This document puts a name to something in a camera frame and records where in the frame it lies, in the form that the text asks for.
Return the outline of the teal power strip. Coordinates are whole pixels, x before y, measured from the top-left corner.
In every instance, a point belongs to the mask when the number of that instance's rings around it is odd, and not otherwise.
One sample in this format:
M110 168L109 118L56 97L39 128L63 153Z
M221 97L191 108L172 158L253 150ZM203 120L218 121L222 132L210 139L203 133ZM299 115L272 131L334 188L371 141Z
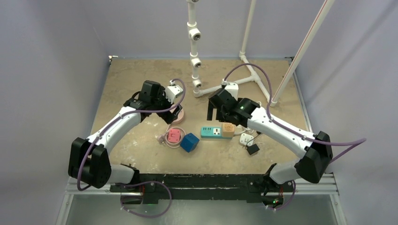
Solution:
M200 137L207 139L232 139L232 137L223 137L221 127L202 127Z

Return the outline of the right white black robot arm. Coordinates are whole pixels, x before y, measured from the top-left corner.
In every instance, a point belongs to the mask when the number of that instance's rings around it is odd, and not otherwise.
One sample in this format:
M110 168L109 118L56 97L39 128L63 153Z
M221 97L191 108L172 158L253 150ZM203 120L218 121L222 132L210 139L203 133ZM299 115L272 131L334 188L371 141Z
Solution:
M292 151L298 160L271 166L263 184L270 191L281 184L302 178L310 183L319 183L333 154L330 137L324 132L317 135L299 128L267 113L264 107L248 98L234 98L220 88L208 98L208 120L213 110L219 122L228 122L264 134Z

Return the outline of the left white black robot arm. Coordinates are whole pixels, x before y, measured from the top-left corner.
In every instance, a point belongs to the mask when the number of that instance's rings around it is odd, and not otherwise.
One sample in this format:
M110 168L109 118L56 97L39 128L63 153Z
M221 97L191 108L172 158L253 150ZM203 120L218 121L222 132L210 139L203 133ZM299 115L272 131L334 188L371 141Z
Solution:
M106 184L122 184L129 192L140 185L139 170L131 165L115 165L109 154L121 139L145 118L155 113L166 124L171 124L182 110L181 102L186 87L181 79L170 80L170 85L144 81L120 111L99 131L87 138L76 138L71 145L68 174L77 180L77 189L101 188Z

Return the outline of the tan cube plug adapter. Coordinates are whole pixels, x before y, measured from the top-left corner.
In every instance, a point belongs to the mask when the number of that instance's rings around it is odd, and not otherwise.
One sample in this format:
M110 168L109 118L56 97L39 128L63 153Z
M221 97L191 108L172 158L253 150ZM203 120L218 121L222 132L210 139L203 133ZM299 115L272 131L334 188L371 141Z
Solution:
M223 122L221 128L221 136L223 138L233 138L235 135L235 125L232 123Z

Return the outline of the blue cube socket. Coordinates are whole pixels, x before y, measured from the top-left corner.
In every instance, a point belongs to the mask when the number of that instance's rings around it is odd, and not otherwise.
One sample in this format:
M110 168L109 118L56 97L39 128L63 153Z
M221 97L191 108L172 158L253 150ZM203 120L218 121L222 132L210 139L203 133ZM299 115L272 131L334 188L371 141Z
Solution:
M193 133L186 134L180 143L180 147L186 152L193 151L199 143L199 138Z

